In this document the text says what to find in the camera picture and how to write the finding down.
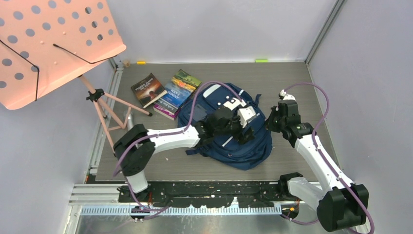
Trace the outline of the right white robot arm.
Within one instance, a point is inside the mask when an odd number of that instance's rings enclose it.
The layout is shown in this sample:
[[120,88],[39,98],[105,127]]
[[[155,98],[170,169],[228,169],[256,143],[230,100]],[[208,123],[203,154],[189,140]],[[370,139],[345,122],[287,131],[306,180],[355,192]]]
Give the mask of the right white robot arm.
[[281,90],[279,98],[278,104],[271,108],[266,127],[282,134],[305,159],[320,184],[313,185],[299,173],[282,175],[279,196],[284,200],[297,197],[304,201],[316,211],[327,232],[364,225],[368,219],[367,188],[355,184],[331,159],[312,125],[301,121],[295,97]]

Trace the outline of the navy blue student backpack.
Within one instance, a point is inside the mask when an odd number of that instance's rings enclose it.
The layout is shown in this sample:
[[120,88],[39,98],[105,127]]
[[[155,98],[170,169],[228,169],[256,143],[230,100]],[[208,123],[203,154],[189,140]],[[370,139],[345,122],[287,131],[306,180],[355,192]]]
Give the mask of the navy blue student backpack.
[[[254,139],[241,145],[231,134],[221,135],[215,137],[206,146],[186,150],[186,154],[189,156],[200,154],[240,170],[249,170],[270,156],[273,149],[271,132],[264,126],[265,115],[259,108],[261,95],[258,94],[253,98],[244,89],[232,83],[227,83],[227,85],[254,108],[257,116],[248,123],[248,126],[254,130]],[[214,113],[219,105],[234,97],[233,93],[219,84],[210,85],[203,89],[196,98],[192,123],[194,124],[204,119],[208,114]]]

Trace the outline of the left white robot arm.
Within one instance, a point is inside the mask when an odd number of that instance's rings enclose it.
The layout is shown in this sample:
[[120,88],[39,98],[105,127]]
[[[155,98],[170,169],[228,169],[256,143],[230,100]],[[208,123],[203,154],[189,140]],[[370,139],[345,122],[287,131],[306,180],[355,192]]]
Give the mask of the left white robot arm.
[[240,144],[254,138],[254,130],[248,123],[258,114],[252,106],[236,108],[220,107],[205,119],[187,126],[167,130],[147,130],[143,124],[133,126],[113,146],[118,159],[116,169],[126,177],[131,196],[138,202],[149,197],[144,168],[153,154],[176,148],[202,148],[215,138],[232,135]]

